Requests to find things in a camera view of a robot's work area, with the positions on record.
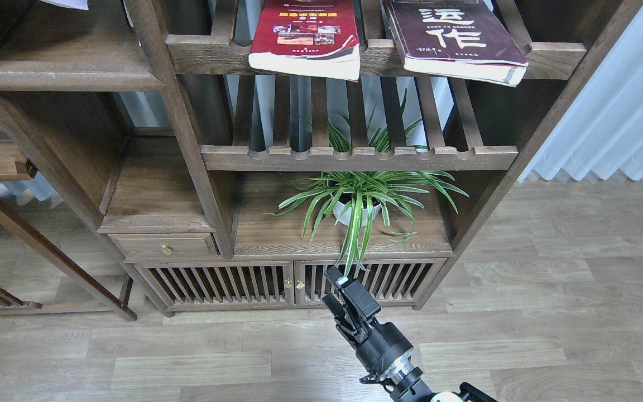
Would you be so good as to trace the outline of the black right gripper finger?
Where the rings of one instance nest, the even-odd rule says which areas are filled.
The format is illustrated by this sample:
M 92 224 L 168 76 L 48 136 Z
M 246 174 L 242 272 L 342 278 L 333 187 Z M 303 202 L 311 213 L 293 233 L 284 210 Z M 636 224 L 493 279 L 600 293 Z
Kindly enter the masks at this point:
M 337 266 L 329 267 L 324 275 L 327 280 L 329 280 L 333 288 L 337 290 L 341 290 L 347 282 L 349 282 L 349 279 L 338 269 Z

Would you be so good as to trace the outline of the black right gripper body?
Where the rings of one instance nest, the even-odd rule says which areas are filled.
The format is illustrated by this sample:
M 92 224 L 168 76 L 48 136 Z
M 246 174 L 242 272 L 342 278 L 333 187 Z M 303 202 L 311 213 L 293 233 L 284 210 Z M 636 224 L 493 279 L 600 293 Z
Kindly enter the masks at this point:
M 391 323 L 378 322 L 381 307 L 359 280 L 330 279 L 342 302 L 328 294 L 324 304 L 332 312 L 339 333 L 355 350 L 370 376 L 407 376 L 413 346 Z

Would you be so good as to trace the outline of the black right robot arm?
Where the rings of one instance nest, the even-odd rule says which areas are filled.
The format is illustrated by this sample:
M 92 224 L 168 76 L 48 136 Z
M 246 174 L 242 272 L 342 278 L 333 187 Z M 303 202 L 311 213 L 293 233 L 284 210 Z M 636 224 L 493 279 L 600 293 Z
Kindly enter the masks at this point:
M 432 391 L 421 379 L 422 369 L 410 361 L 413 345 L 393 323 L 378 322 L 381 307 L 359 280 L 346 278 L 335 266 L 325 276 L 342 301 L 328 294 L 323 302 L 368 372 L 359 380 L 362 384 L 382 385 L 393 401 L 493 401 L 468 382 L 457 393 Z

